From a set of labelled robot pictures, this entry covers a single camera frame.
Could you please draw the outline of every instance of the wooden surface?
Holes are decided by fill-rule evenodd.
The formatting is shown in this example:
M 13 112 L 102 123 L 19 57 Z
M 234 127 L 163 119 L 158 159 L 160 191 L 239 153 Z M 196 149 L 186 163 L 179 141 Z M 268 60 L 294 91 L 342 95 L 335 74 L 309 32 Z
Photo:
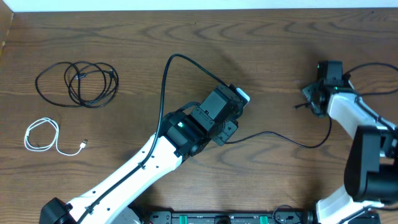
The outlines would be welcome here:
M 12 11 L 8 6 L 0 0 L 0 57 L 4 44 L 6 44 L 6 37 L 11 26 Z
M 53 197 L 69 201 L 105 179 L 135 154 L 155 131 L 161 76 L 168 57 L 185 54 L 226 83 L 245 90 L 252 102 L 232 139 L 277 131 L 304 144 L 317 144 L 327 119 L 303 103 L 300 89 L 316 79 L 319 60 L 342 60 L 345 70 L 365 62 L 397 65 L 396 9 L 20 13 L 12 23 L 0 61 L 0 222 L 37 223 Z M 120 75 L 117 97 L 100 109 L 60 108 L 45 102 L 36 76 L 55 62 L 86 60 L 113 65 Z M 40 87 L 49 98 L 68 102 L 62 72 L 45 75 Z M 398 86 L 386 68 L 352 74 L 357 90 Z M 93 97 L 99 78 L 87 78 L 83 92 Z M 170 67 L 165 112 L 201 101 L 216 82 L 182 59 Z M 398 123 L 398 95 L 367 98 L 367 104 Z M 25 129 L 51 117 L 61 127 L 59 146 L 24 149 Z M 47 144 L 50 126 L 30 139 Z M 311 208 L 343 183 L 352 140 L 333 123 L 329 140 L 302 149 L 273 136 L 231 146 L 211 143 L 146 190 L 137 202 L 178 210 L 273 210 L 281 204 Z M 396 223 L 397 214 L 382 214 Z

